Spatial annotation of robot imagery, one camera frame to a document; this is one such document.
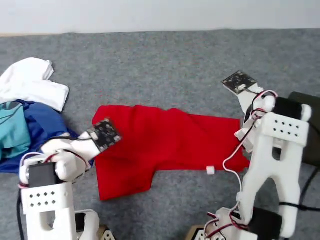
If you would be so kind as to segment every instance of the blue cloth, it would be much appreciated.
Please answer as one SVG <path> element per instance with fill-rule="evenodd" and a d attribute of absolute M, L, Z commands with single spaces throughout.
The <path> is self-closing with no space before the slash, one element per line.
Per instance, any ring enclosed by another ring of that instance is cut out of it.
<path fill-rule="evenodd" d="M 13 158 L 3 158 L 0 161 L 0 173 L 17 174 L 23 155 L 29 152 L 36 152 L 49 138 L 60 136 L 63 133 L 70 133 L 74 138 L 78 137 L 78 134 L 66 127 L 62 116 L 51 107 L 38 102 L 26 102 L 22 100 L 17 100 L 17 102 L 23 106 L 31 145 L 28 151 L 23 154 Z"/>
<path fill-rule="evenodd" d="M 24 109 L 19 102 L 0 105 L 0 160 L 14 158 L 28 151 L 31 139 Z"/>

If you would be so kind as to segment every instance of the small white object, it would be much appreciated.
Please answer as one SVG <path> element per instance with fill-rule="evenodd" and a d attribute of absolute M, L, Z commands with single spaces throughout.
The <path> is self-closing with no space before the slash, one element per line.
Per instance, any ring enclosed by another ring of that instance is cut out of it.
<path fill-rule="evenodd" d="M 29 57 L 14 63 L 0 76 L 0 104 L 21 99 L 42 103 L 61 112 L 69 88 L 49 81 L 53 73 L 49 60 Z"/>
<path fill-rule="evenodd" d="M 207 166 L 206 167 L 206 173 L 208 175 L 214 175 L 216 173 L 216 169 L 214 166 Z"/>
<path fill-rule="evenodd" d="M 308 122 L 312 116 L 312 109 L 309 105 L 302 104 L 301 121 Z"/>
<path fill-rule="evenodd" d="M 116 240 L 116 239 L 111 231 L 105 231 L 100 240 Z"/>

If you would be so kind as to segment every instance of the red wire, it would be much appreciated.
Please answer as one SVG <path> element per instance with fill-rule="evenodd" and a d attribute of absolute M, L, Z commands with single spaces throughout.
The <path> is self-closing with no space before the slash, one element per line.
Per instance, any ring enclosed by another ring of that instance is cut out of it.
<path fill-rule="evenodd" d="M 43 162 L 44 164 L 48 163 L 54 156 L 58 155 L 58 153 L 54 153 L 47 157 L 47 159 Z"/>
<path fill-rule="evenodd" d="M 230 224 L 227 224 L 227 225 L 224 225 L 224 226 L 218 228 L 217 230 L 211 232 L 210 234 L 208 234 L 208 235 L 206 236 L 206 238 L 210 239 L 212 236 L 216 235 L 216 234 L 219 233 L 221 230 L 226 229 L 226 228 L 231 227 L 231 226 L 233 226 L 233 224 L 231 224 L 231 223 L 230 223 Z"/>

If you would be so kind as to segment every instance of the white wire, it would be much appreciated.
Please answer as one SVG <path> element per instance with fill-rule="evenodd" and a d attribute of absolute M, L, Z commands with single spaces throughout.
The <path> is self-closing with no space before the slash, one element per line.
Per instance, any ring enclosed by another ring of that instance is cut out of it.
<path fill-rule="evenodd" d="M 208 221 L 205 225 L 204 225 L 204 228 L 203 228 L 203 231 L 204 231 L 204 234 L 207 235 L 207 228 L 210 224 L 213 224 L 213 223 L 216 223 L 216 222 L 219 222 L 219 219 L 218 218 L 215 218 L 215 219 L 212 219 L 210 221 Z"/>
<path fill-rule="evenodd" d="M 275 91 L 272 91 L 272 90 L 266 90 L 266 91 L 259 92 L 259 94 L 257 94 L 257 95 L 260 95 L 260 96 L 258 96 L 256 99 L 254 99 L 254 100 L 252 101 L 252 106 L 254 106 L 255 101 L 257 101 L 259 98 L 261 98 L 263 95 L 265 95 L 265 94 L 267 94 L 267 93 L 273 94 L 275 98 L 278 97 L 278 94 L 277 94 Z"/>
<path fill-rule="evenodd" d="M 20 160 L 19 169 L 23 166 L 23 163 L 24 163 L 26 157 L 28 157 L 29 155 L 38 155 L 38 156 L 42 155 L 42 156 L 44 156 L 44 154 L 40 153 L 40 152 L 29 152 L 29 153 L 26 153 L 25 155 L 23 155 L 23 157 Z"/>

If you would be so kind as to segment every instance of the cable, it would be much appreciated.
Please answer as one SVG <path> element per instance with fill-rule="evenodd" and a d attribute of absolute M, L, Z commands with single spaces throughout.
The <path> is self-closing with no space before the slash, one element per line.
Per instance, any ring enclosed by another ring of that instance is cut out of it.
<path fill-rule="evenodd" d="M 16 217 L 17 217 L 17 222 L 19 227 L 20 240 L 25 240 L 24 229 L 22 227 L 22 221 L 21 221 L 21 204 L 22 204 L 21 189 L 19 189 L 18 197 L 16 201 Z"/>
<path fill-rule="evenodd" d="M 279 205 L 294 207 L 294 208 L 297 208 L 301 211 L 320 212 L 320 208 L 309 207 L 309 206 L 305 206 L 305 205 L 301 205 L 301 204 L 294 204 L 294 203 L 290 203 L 290 202 L 280 202 Z"/>
<path fill-rule="evenodd" d="M 301 191 L 301 195 L 300 195 L 300 201 L 299 204 L 302 205 L 305 201 L 306 198 L 306 194 L 308 191 L 308 188 L 310 187 L 311 182 L 314 180 L 314 178 L 316 177 L 317 173 L 320 171 L 320 168 L 317 167 L 313 173 L 311 174 L 311 176 L 309 177 L 309 179 L 306 181 L 302 191 Z"/>
<path fill-rule="evenodd" d="M 29 155 L 42 155 L 42 156 L 44 156 L 44 154 L 43 154 L 43 153 L 40 153 L 40 152 L 29 152 L 29 153 L 23 155 L 23 157 L 22 157 L 21 160 L 20 160 L 19 169 L 24 165 L 24 162 L 25 162 L 25 160 L 26 160 L 26 157 L 28 157 Z"/>
<path fill-rule="evenodd" d="M 8 115 L 8 116 L 4 116 L 4 117 L 1 117 L 0 119 L 5 119 L 7 118 L 6 120 L 4 120 L 3 122 L 0 123 L 0 125 L 4 124 L 6 121 L 8 121 L 9 119 L 11 119 L 14 115 L 16 115 L 16 113 L 18 112 L 18 110 L 20 108 L 22 108 L 23 106 L 19 106 L 11 115 Z"/>
<path fill-rule="evenodd" d="M 237 152 L 239 151 L 239 149 L 242 147 L 242 145 L 244 144 L 245 140 L 247 139 L 249 133 L 250 133 L 251 130 L 254 128 L 254 126 L 255 126 L 255 122 L 252 124 L 252 126 L 249 128 L 249 130 L 248 130 L 248 131 L 246 132 L 246 134 L 244 135 L 244 137 L 241 139 L 239 145 L 236 147 L 236 149 L 234 150 L 234 152 L 233 152 L 227 159 L 225 159 L 225 160 L 223 161 L 223 163 L 222 163 L 223 169 L 224 169 L 226 172 L 228 172 L 228 173 L 233 173 L 233 174 L 235 174 L 236 177 L 238 178 L 239 185 L 240 185 L 240 192 L 242 192 L 242 182 L 241 182 L 240 176 L 239 176 L 239 174 L 238 174 L 236 171 L 233 171 L 233 170 L 231 170 L 231 169 L 228 169 L 228 168 L 226 167 L 226 163 L 236 155 L 236 153 L 237 153 Z"/>
<path fill-rule="evenodd" d="M 317 167 L 313 173 L 310 175 L 309 179 L 306 181 L 306 184 L 304 185 L 301 195 L 300 195 L 300 201 L 299 204 L 294 204 L 294 203 L 290 203 L 290 202 L 280 202 L 279 205 L 280 206 L 290 206 L 290 207 L 294 207 L 297 208 L 301 211 L 310 211 L 310 212 L 320 212 L 320 208 L 318 207 L 310 207 L 310 206 L 305 206 L 303 205 L 303 202 L 305 200 L 308 188 L 311 185 L 311 182 L 315 179 L 317 173 L 319 172 L 320 168 Z"/>
<path fill-rule="evenodd" d="M 313 123 L 311 123 L 311 122 L 308 122 L 309 123 L 309 125 L 316 131 L 316 133 L 319 135 L 319 137 L 320 137 L 320 130 L 319 130 L 319 128 L 317 128 Z"/>
<path fill-rule="evenodd" d="M 50 137 L 49 139 L 47 139 L 41 146 L 39 146 L 36 151 L 37 152 L 40 151 L 40 149 L 43 145 L 45 145 L 47 142 L 49 142 L 51 140 L 55 140 L 55 139 L 70 140 L 70 141 L 88 141 L 88 140 L 92 140 L 93 138 L 92 137 L 77 138 L 77 137 L 72 137 L 72 136 L 53 136 L 53 137 Z"/>
<path fill-rule="evenodd" d="M 209 233 L 209 234 L 206 235 L 205 237 L 206 237 L 207 239 L 210 239 L 212 236 L 216 235 L 217 233 L 219 233 L 219 232 L 222 231 L 223 229 L 226 229 L 226 228 L 231 227 L 231 226 L 233 226 L 233 224 L 231 224 L 231 223 L 230 223 L 230 224 L 227 224 L 227 225 L 224 225 L 224 226 L 218 228 L 217 230 Z"/>
<path fill-rule="evenodd" d="M 233 153 L 232 153 L 228 158 L 226 158 L 226 159 L 223 161 L 223 163 L 222 163 L 222 166 L 223 166 L 223 168 L 224 168 L 224 170 L 225 170 L 226 172 L 228 172 L 228 173 L 233 173 L 233 174 L 236 175 L 236 177 L 237 177 L 237 179 L 238 179 L 238 181 L 239 181 L 240 192 L 242 192 L 242 182 L 241 182 L 241 178 L 240 178 L 239 174 L 238 174 L 236 171 L 233 171 L 233 170 L 227 168 L 227 167 L 226 167 L 226 163 L 227 163 L 227 161 L 229 161 L 230 159 L 232 159 L 232 158 L 236 155 L 236 153 L 237 153 L 237 152 L 239 151 L 239 149 L 242 147 L 242 145 L 244 144 L 245 140 L 247 139 L 249 133 L 252 131 L 252 129 L 254 128 L 254 126 L 255 126 L 255 122 L 253 122 L 252 126 L 249 128 L 249 130 L 246 132 L 246 134 L 244 135 L 244 137 L 241 139 L 239 145 L 235 148 L 235 150 L 233 151 Z M 218 230 L 215 230 L 215 231 L 209 233 L 209 234 L 206 236 L 207 238 L 211 238 L 211 237 L 212 237 L 213 235 L 215 235 L 216 233 L 218 233 L 218 232 L 220 232 L 221 230 L 223 230 L 223 229 L 225 229 L 225 228 L 227 228 L 227 227 L 230 227 L 230 226 L 235 226 L 235 227 L 237 227 L 238 229 L 244 229 L 244 228 L 246 227 L 246 226 L 243 225 L 243 224 L 238 224 L 238 223 L 236 223 L 236 221 L 232 219 L 232 213 L 237 209 L 238 205 L 239 205 L 239 202 L 236 203 L 236 205 L 230 210 L 230 213 L 229 213 L 229 216 L 230 216 L 230 219 L 231 219 L 232 224 L 228 224 L 228 225 L 222 226 L 222 227 L 219 228 L 219 229 L 220 229 L 219 231 L 218 231 Z M 215 219 L 210 220 L 209 222 L 207 222 L 207 223 L 205 224 L 205 226 L 204 226 L 204 233 L 205 233 L 205 234 L 206 234 L 208 225 L 210 225 L 210 224 L 212 224 L 212 223 L 216 223 L 216 222 L 219 221 L 219 219 L 216 218 L 217 216 L 216 216 L 215 214 L 213 214 L 213 213 L 211 213 L 211 212 L 208 212 L 207 214 L 208 214 L 209 216 L 215 218 Z"/>

